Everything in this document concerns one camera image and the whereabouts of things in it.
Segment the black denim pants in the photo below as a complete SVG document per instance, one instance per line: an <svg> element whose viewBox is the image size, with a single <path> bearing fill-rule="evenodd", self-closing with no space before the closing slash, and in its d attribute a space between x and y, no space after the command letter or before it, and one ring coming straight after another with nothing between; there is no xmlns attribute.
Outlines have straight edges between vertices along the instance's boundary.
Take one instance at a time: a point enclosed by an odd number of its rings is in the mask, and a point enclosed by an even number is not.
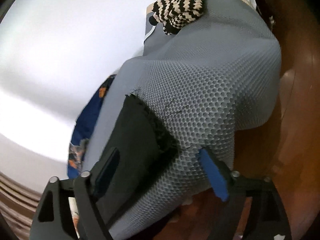
<svg viewBox="0 0 320 240"><path fill-rule="evenodd" d="M120 152L119 165L106 193L94 197L106 226L135 204L178 154L176 139L133 94L125 97L101 157L112 147Z"/></svg>

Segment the navy floral blanket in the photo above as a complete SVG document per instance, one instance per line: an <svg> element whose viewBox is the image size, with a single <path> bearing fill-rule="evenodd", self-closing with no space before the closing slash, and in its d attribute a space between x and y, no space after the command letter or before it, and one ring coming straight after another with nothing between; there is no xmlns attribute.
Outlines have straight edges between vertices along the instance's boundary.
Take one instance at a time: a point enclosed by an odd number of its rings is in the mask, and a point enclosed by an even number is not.
<svg viewBox="0 0 320 240"><path fill-rule="evenodd" d="M104 98L115 78L116 74L110 75L104 83L101 84L75 122L69 143L67 165L67 176L69 179L74 179L81 173L87 145L93 134Z"/></svg>

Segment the brown wooden headboard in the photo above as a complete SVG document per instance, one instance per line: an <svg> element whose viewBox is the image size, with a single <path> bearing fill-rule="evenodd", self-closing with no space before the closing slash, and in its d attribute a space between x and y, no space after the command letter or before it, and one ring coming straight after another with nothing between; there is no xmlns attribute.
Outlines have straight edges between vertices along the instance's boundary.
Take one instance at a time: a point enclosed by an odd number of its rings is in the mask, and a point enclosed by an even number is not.
<svg viewBox="0 0 320 240"><path fill-rule="evenodd" d="M28 239L41 194L0 175L1 213L19 239Z"/></svg>

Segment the grey mesh mattress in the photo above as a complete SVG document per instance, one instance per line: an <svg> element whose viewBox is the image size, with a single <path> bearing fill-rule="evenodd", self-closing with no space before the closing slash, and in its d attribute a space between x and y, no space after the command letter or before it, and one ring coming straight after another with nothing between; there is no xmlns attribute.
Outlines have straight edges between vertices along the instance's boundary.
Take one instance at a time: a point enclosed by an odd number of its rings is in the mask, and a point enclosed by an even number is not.
<svg viewBox="0 0 320 240"><path fill-rule="evenodd" d="M132 172L98 202L114 239L128 239L209 189L199 162L208 147L233 167L234 134L269 119L276 104L280 45L259 14L241 0L205 0L204 15L166 36L157 27L142 56L127 60L105 96L85 153L90 169L106 152L125 97L135 94L176 139L175 153L151 185L125 211Z"/></svg>

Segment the black white striped knit garment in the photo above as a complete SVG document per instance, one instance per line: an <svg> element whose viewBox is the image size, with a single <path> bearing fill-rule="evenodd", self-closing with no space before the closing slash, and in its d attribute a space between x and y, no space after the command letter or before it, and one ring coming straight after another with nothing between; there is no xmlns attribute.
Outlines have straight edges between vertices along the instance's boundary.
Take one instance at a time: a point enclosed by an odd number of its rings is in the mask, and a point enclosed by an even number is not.
<svg viewBox="0 0 320 240"><path fill-rule="evenodd" d="M204 13L204 0L158 0L153 4L149 23L161 23L166 35L176 35Z"/></svg>

